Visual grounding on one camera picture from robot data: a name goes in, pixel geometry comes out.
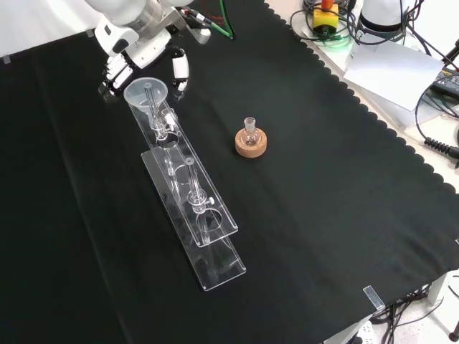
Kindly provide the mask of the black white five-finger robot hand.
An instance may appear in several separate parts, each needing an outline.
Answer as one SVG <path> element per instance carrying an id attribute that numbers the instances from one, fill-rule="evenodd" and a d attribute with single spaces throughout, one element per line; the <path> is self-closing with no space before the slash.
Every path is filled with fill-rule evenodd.
<path id="1" fill-rule="evenodd" d="M 95 37 L 108 56 L 103 81 L 98 87 L 104 102 L 115 102 L 133 77 L 164 55 L 172 36 L 188 29 L 189 25 L 183 19 L 164 19 L 157 27 L 146 28 L 146 33 L 141 34 L 129 27 L 114 25 L 105 18 L 96 26 Z"/>

